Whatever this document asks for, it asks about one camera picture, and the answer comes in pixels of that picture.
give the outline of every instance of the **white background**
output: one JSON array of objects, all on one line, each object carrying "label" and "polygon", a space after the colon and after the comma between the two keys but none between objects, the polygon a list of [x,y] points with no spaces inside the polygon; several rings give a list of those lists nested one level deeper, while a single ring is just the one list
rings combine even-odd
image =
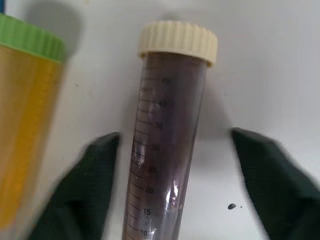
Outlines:
[{"label": "white background", "polygon": [[[105,239],[121,239],[142,68],[137,43],[143,26],[159,19],[203,25],[219,40],[217,64],[208,72],[179,239],[267,239],[246,195],[228,127],[282,142],[319,183],[319,0],[7,1],[9,15],[61,36],[69,55],[32,215],[25,219],[39,214],[39,206],[86,144],[120,131]],[[227,210],[230,203],[237,208]]]}]

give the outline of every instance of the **dark spot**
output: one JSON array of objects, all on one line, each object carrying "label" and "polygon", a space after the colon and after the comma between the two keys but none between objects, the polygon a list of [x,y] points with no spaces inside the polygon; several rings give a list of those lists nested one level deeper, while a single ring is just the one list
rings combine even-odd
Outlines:
[{"label": "dark spot", "polygon": [[234,203],[231,203],[229,206],[228,206],[228,209],[229,210],[232,210],[236,207],[237,205],[235,205]]}]

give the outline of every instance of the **ribbed cap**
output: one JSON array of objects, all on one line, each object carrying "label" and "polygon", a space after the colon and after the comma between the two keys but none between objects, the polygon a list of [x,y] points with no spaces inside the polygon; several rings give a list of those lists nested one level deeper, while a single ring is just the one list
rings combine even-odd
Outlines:
[{"label": "ribbed cap", "polygon": [[61,62],[64,58],[63,41],[39,27],[0,14],[0,46]]},{"label": "ribbed cap", "polygon": [[151,52],[177,53],[206,60],[214,65],[218,39],[204,27],[180,21],[157,21],[147,25],[140,37],[138,54]]}]

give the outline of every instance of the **yellow container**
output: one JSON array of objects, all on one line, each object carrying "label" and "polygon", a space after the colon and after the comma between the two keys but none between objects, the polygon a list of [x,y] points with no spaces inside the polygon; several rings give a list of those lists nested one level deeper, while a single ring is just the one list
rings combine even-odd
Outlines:
[{"label": "yellow container", "polygon": [[0,14],[0,239],[31,195],[63,54],[53,34]]}]

